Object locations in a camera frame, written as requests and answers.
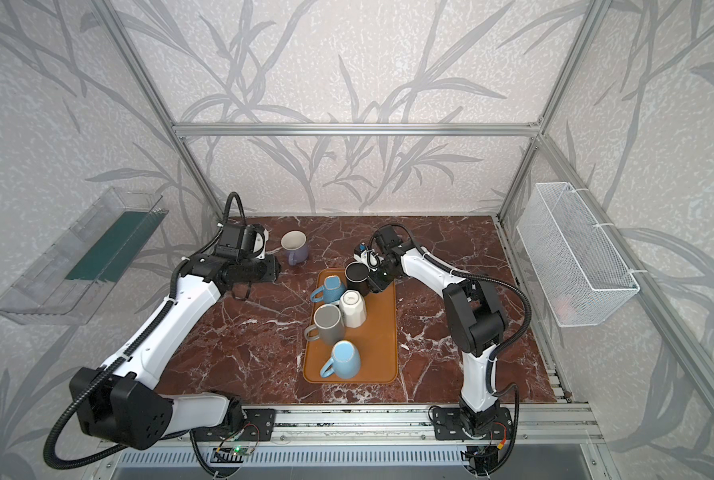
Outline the black mug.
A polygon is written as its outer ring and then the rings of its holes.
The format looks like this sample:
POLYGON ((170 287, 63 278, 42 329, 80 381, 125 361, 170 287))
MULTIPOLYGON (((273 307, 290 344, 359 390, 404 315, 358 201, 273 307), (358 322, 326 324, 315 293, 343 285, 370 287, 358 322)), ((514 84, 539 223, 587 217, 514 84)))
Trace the black mug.
POLYGON ((354 261, 345 268, 345 279, 348 290, 358 292, 365 297, 371 293, 369 285, 369 268, 367 265, 354 261))

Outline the small blue mug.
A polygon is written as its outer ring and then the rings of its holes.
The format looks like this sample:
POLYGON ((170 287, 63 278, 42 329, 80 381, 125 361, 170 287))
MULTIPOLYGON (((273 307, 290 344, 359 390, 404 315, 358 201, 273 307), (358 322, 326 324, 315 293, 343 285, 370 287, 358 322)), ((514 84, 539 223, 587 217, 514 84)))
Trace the small blue mug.
POLYGON ((329 275, 322 285, 312 292, 310 300, 313 303, 334 303, 340 300, 345 291, 346 286, 341 278, 338 275, 329 275))

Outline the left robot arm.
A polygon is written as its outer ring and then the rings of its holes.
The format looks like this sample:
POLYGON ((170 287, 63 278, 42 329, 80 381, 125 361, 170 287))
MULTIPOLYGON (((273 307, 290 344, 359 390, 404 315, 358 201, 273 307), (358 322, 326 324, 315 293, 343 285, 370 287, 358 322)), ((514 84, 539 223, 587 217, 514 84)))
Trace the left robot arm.
POLYGON ((231 394, 167 396, 156 392, 162 373, 197 321, 237 283, 277 280, 281 265, 265 252, 260 224, 224 221, 213 240, 175 268, 169 293, 136 334, 96 369, 82 368, 70 381, 72 402, 48 433, 43 457, 56 470, 86 466, 126 448, 146 450, 158 441, 198 428, 233 435, 247 417, 231 394), (72 417, 83 433, 111 447, 74 460, 57 453, 72 417))

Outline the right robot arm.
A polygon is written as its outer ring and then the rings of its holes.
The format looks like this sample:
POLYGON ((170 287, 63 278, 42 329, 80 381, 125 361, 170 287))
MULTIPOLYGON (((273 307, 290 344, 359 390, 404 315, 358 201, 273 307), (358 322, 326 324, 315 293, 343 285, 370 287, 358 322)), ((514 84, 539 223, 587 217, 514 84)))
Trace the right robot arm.
POLYGON ((519 387, 512 382, 496 387, 497 360, 523 336, 531 322, 532 310, 527 296, 512 284, 458 269, 422 246, 411 231, 402 240, 396 230, 403 225, 390 223, 376 230, 369 241, 354 249, 354 259, 368 269, 371 291, 379 293, 395 279, 416 279, 438 294, 444 302, 451 338, 463 352, 463 386, 460 394, 460 421, 463 431, 482 438, 505 411, 500 398, 514 393, 514 407, 519 407, 519 387), (509 321, 505 316, 497 288, 501 286, 519 297, 524 320, 510 337, 504 334, 509 321))

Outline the lavender purple mug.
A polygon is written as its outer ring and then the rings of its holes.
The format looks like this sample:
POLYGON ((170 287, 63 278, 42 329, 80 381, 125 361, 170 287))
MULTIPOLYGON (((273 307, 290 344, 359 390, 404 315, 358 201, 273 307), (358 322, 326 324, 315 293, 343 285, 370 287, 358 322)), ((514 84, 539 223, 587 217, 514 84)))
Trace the lavender purple mug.
POLYGON ((281 238, 281 246, 286 251, 289 266, 296 266, 308 259, 309 245, 303 231, 293 230, 281 238))

